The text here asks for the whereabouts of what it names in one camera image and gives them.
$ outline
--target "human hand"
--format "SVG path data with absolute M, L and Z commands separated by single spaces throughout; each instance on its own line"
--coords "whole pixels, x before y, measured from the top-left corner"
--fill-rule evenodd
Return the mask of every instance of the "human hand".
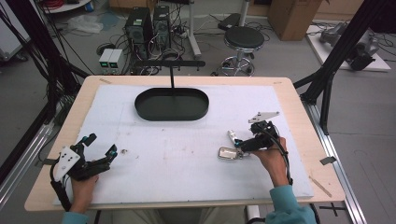
M 279 137 L 278 139 L 280 145 L 286 149 L 286 139 Z M 274 187 L 279 187 L 283 185 L 288 185 L 289 180 L 286 177 L 286 163 L 283 156 L 279 152 L 279 148 L 276 144 L 273 144 L 266 150 L 252 151 L 252 154 L 259 157 L 262 165 L 268 171 L 271 176 L 271 180 Z
M 72 179 L 72 189 L 74 201 L 70 208 L 70 212 L 84 214 L 92 201 L 92 193 L 95 188 L 99 175 L 94 175 L 89 179 L 77 181 Z

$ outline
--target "blue sleeve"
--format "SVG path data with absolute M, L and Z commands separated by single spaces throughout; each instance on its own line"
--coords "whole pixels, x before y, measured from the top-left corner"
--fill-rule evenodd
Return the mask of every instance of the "blue sleeve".
M 86 224 L 88 217 L 80 213 L 66 212 L 62 224 Z
M 301 207 L 293 194 L 291 185 L 270 190 L 275 211 L 265 218 L 266 224 L 315 224 L 315 214 L 310 207 Z

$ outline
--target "round stool seat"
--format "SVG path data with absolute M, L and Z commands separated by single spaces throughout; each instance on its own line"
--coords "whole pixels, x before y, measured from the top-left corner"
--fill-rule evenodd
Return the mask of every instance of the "round stool seat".
M 224 40 L 236 48 L 259 49 L 264 43 L 264 36 L 253 28 L 235 26 L 225 32 Z

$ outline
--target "black oval tray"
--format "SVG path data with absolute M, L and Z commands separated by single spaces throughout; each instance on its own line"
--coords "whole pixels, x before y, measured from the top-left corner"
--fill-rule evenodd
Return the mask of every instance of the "black oval tray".
M 209 108 L 209 98 L 192 88 L 152 88 L 134 100 L 137 114 L 146 120 L 197 120 Z

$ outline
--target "gray floor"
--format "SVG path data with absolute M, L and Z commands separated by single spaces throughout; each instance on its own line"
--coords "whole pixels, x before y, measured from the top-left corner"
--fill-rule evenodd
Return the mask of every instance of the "gray floor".
M 101 10 L 93 14 L 100 17 Z M 56 15 L 57 22 L 65 22 L 69 18 L 85 14 L 82 9 Z M 213 21 L 211 17 L 196 19 L 196 27 L 206 21 Z M 248 18 L 247 21 L 257 21 L 267 24 L 265 18 Z M 95 74 L 101 74 L 98 64 L 99 56 L 96 48 L 109 41 L 113 35 L 121 35 L 121 28 L 125 20 L 120 17 L 117 24 L 107 27 L 99 35 L 83 33 L 67 33 L 66 39 L 75 49 L 83 61 Z M 208 32 L 207 28 L 216 28 L 216 22 L 208 22 L 201 32 Z M 221 33 L 221 30 L 211 29 L 211 32 Z M 307 40 L 296 42 L 279 41 L 271 31 L 264 31 L 270 36 L 264 47 L 255 53 L 256 77 L 289 77 L 292 81 L 306 77 L 320 67 Z M 196 71 L 193 68 L 182 68 L 178 76 L 210 76 L 216 71 L 220 62 L 234 52 L 225 47 L 222 35 L 197 35 L 197 41 L 202 51 L 201 60 L 206 62 L 205 68 Z M 191 60 L 190 44 L 186 41 L 184 60 Z M 88 71 L 75 56 L 66 48 L 70 61 Z M 384 50 L 378 52 L 383 59 L 395 60 L 396 57 Z M 396 220 L 396 177 L 394 162 L 396 151 L 396 69 L 395 62 L 389 62 L 392 68 L 383 72 L 352 72 L 339 70 L 332 87 L 332 101 L 329 115 L 329 132 L 335 148 L 343 164 L 346 175 L 358 198 L 359 204 L 367 223 L 394 223 Z M 46 82 L 35 69 L 32 61 L 26 63 L 12 61 L 0 67 L 0 162 L 4 162 L 9 152 L 16 146 L 24 132 L 33 122 L 46 103 Z M 297 92 L 302 93 L 306 87 Z M 44 149 L 43 156 L 49 147 Z M 23 208 L 24 201 L 35 183 L 40 168 L 32 166 L 21 183 L 11 195 L 7 204 L 0 211 L 0 223 L 57 223 L 62 213 L 31 213 Z M 316 204 L 321 223 L 350 223 L 347 212 L 319 209 L 320 206 L 331 206 L 329 203 Z M 343 203 L 334 206 L 344 207 Z M 271 206 L 261 206 L 261 212 L 272 211 Z M 110 213 L 104 212 L 101 223 L 109 223 Z

